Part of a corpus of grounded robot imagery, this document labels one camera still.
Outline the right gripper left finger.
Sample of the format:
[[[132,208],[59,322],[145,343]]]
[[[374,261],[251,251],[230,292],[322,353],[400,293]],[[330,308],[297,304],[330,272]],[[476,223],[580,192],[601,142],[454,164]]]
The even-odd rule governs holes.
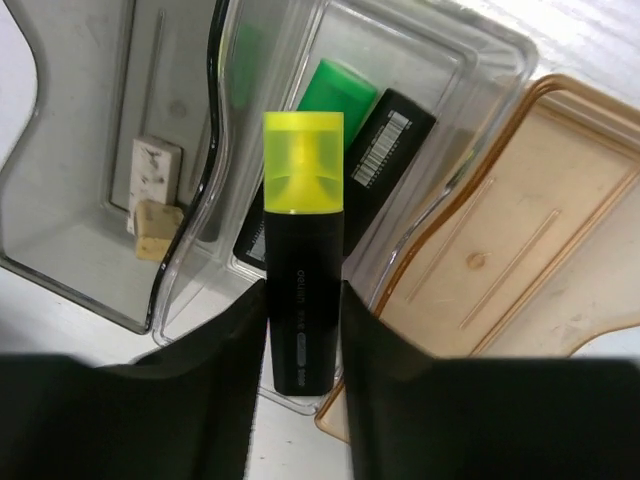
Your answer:
[[[266,285],[137,361],[1,359],[5,479],[240,479],[266,335]]]

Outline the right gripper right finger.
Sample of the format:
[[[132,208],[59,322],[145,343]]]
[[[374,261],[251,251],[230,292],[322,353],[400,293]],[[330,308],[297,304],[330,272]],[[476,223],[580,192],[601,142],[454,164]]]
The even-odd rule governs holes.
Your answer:
[[[635,479],[639,366],[626,359],[441,359],[342,287],[357,479]]]

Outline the beige eraser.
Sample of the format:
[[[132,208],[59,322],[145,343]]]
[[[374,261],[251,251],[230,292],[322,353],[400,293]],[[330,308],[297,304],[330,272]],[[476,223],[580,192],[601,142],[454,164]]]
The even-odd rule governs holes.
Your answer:
[[[179,207],[153,200],[140,201],[134,215],[135,256],[140,260],[161,262],[183,218]]]

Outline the white eraser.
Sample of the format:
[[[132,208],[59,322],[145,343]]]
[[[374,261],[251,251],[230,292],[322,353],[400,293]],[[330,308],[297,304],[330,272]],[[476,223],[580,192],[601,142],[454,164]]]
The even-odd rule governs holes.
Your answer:
[[[135,232],[135,209],[140,201],[175,203],[181,161],[182,149],[177,145],[152,136],[133,140],[127,218],[130,234]]]

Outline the yellow cap highlighter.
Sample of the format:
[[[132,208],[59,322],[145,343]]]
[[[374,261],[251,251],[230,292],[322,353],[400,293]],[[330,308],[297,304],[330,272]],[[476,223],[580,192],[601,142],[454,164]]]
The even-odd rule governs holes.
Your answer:
[[[275,390],[334,383],[344,238],[340,112],[264,115],[266,288]]]

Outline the green cap highlighter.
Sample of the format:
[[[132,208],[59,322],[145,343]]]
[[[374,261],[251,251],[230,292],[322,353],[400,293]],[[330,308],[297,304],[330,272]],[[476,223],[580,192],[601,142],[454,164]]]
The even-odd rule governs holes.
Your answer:
[[[343,254],[349,256],[413,161],[436,119],[403,94],[393,89],[380,92],[348,68],[327,59],[319,62],[292,111],[343,115]],[[266,267],[263,181],[233,252],[249,265]]]

